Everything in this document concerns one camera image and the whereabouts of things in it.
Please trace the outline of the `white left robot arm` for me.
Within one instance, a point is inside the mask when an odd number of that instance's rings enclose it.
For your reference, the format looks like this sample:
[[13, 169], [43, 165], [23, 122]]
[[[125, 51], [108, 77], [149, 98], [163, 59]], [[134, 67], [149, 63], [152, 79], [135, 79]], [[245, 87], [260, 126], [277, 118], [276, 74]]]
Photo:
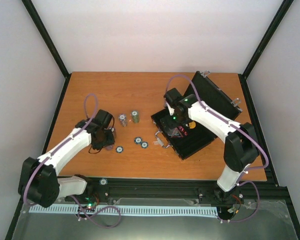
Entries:
[[71, 177], [59, 174], [84, 148], [89, 147], [97, 154], [114, 145], [114, 122], [112, 114], [100, 109], [94, 117], [78, 122], [50, 151], [37, 158], [28, 157], [22, 164], [18, 185], [23, 203], [48, 208], [56, 200], [69, 196], [78, 196], [85, 202], [91, 200], [95, 192], [91, 179], [81, 174]]

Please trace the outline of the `blue 10 chip stack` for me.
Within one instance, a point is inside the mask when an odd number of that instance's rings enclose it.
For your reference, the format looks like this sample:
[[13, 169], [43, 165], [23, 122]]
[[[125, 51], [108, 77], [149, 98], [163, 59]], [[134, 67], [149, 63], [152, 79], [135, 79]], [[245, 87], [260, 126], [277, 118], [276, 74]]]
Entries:
[[126, 127], [128, 125], [128, 122], [127, 122], [127, 116], [122, 113], [118, 116], [118, 119], [119, 119], [119, 122], [120, 124], [123, 126], [123, 127]]

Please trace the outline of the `green 20 chip stack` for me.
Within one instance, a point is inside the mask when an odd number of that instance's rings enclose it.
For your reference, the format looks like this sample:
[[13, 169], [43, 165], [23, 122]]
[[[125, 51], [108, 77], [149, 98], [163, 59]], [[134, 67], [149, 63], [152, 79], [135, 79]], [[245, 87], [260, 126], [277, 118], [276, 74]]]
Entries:
[[132, 119], [132, 122], [135, 124], [140, 122], [139, 112], [137, 110], [133, 110], [131, 112], [131, 119]]

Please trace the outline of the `black poker set case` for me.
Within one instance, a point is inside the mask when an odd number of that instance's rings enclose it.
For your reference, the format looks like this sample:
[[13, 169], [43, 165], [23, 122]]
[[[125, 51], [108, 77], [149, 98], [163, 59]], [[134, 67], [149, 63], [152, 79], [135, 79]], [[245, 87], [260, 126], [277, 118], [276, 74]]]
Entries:
[[194, 155], [216, 138], [225, 141], [239, 126], [242, 113], [206, 73], [197, 71], [184, 94], [176, 88], [164, 94], [165, 108], [151, 119], [181, 160]]

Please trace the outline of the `triangular all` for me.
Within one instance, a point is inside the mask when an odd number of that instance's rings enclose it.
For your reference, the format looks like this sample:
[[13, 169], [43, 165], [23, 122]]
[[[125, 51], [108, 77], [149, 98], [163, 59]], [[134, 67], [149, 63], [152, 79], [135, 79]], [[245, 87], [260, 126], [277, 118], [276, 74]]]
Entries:
[[175, 127], [170, 134], [172, 138], [184, 138], [187, 135], [187, 130], [182, 126]]

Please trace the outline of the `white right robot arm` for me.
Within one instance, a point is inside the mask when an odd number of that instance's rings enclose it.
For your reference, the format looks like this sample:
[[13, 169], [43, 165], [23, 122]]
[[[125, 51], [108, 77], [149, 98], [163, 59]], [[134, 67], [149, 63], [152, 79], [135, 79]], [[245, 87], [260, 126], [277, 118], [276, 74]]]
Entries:
[[224, 143], [225, 167], [216, 184], [223, 192], [230, 192], [259, 155], [254, 127], [225, 117], [201, 100], [197, 92], [183, 97], [172, 88], [165, 92], [164, 100], [175, 121], [196, 122]]

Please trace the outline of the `white dealer button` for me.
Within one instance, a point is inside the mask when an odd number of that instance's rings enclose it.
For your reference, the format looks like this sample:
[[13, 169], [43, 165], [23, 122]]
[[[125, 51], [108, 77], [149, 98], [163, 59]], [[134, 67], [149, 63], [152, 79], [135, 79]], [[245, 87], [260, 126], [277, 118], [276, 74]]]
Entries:
[[189, 123], [190, 129], [194, 129], [195, 127], [196, 127], [196, 123], [194, 121]]

